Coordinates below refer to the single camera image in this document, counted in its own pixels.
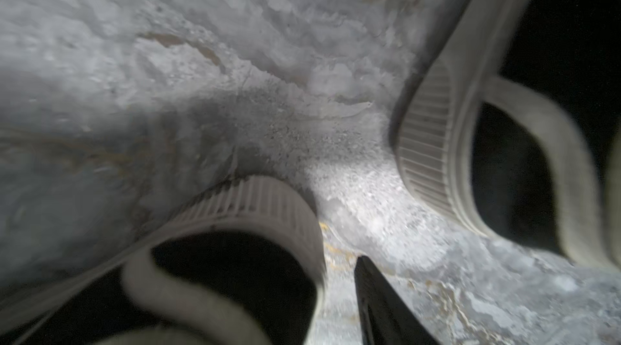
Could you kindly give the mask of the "black white sneaker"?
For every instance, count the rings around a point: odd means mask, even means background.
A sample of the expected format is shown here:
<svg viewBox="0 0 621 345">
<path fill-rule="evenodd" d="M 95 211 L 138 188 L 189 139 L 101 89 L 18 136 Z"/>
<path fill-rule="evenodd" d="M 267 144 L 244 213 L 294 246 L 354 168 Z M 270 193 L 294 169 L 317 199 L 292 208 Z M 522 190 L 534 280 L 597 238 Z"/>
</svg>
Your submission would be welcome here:
<svg viewBox="0 0 621 345">
<path fill-rule="evenodd" d="M 4 344 L 303 344 L 323 304 L 318 217 L 269 176 L 223 183 L 97 267 L 1 304 Z"/>
<path fill-rule="evenodd" d="M 620 0 L 469 0 L 395 146 L 439 215 L 619 270 Z"/>
</svg>

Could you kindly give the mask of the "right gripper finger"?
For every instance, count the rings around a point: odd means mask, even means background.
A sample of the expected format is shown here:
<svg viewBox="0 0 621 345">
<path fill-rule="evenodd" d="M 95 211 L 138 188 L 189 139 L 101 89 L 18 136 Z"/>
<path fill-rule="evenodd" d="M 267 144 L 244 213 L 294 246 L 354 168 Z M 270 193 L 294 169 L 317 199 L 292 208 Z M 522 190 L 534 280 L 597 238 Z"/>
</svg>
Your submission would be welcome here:
<svg viewBox="0 0 621 345">
<path fill-rule="evenodd" d="M 354 269 L 357 305 L 364 344 L 436 344 L 378 267 L 367 256 Z"/>
</svg>

